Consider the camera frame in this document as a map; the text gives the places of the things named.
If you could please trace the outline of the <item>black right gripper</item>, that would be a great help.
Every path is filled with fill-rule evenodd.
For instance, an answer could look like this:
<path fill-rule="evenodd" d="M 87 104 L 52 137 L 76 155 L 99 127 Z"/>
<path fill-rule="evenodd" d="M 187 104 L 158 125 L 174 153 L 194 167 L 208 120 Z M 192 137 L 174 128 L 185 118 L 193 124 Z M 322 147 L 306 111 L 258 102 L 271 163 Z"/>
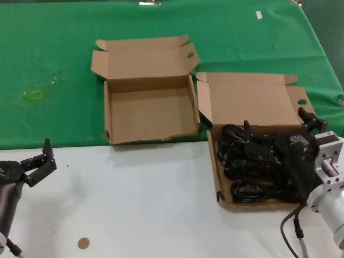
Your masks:
<path fill-rule="evenodd" d="M 310 150 L 312 131 L 327 131 L 327 122 L 303 107 L 298 115 L 304 127 L 277 126 L 272 134 L 256 133 L 248 120 L 243 123 L 244 151 L 253 161 L 279 161 L 282 154 L 283 167 L 303 199 L 308 199 L 317 185 L 314 151 Z"/>

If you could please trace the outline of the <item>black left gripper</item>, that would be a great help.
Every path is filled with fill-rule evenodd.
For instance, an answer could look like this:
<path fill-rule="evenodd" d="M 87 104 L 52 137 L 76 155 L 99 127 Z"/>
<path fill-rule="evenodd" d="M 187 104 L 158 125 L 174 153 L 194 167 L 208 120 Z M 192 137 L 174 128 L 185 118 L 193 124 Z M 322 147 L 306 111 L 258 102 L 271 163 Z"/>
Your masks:
<path fill-rule="evenodd" d="M 37 156 L 22 160 L 20 163 L 17 161 L 1 161 L 1 186 L 23 181 L 24 170 L 34 169 L 36 169 L 34 172 L 25 177 L 25 183 L 30 188 L 57 169 L 49 139 L 45 140 L 42 153 Z"/>

